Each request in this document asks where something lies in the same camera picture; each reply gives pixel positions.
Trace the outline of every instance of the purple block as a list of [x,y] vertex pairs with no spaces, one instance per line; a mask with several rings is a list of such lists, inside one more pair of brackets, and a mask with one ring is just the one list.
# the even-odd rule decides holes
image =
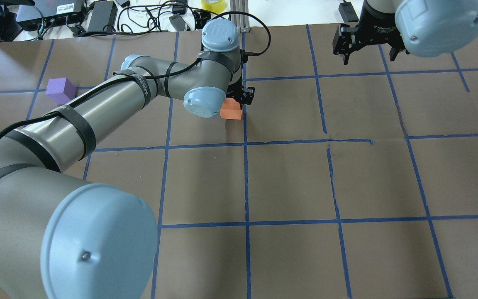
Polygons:
[[49,79],[45,94],[57,105],[64,105],[76,96],[76,87],[68,78]]

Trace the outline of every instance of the yellow object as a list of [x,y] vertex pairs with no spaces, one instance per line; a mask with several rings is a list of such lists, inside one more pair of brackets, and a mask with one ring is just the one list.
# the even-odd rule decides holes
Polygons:
[[208,11],[213,11],[216,14],[222,13],[226,7],[224,0],[200,0],[202,8]]

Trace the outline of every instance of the blue plastic cap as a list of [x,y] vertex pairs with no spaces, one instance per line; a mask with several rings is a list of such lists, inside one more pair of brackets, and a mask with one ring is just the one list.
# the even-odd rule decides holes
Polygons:
[[45,291],[49,299],[139,299],[157,243],[144,201],[110,185],[80,187],[47,225],[40,256]]
[[239,47],[237,27],[226,19],[211,20],[202,29],[202,44],[214,52],[237,49]]
[[225,98],[226,93],[217,87],[197,87],[185,94],[184,107],[199,117],[212,118],[219,114]]
[[127,68],[130,67],[130,65],[134,62],[134,60],[138,59],[139,57],[144,57],[146,55],[137,55],[137,54],[133,54],[133,55],[129,55],[125,58],[125,60],[123,61],[123,63],[121,63],[121,70],[126,70]]
[[450,53],[478,36],[478,0],[404,0],[396,11],[396,26],[410,53]]

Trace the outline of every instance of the white label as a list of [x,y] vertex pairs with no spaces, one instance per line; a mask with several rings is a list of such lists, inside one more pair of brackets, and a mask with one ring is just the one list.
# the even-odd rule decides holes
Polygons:
[[72,4],[64,4],[64,5],[59,5],[56,7],[56,14],[60,15],[61,13],[68,13],[68,12],[73,12],[73,7],[75,5]]

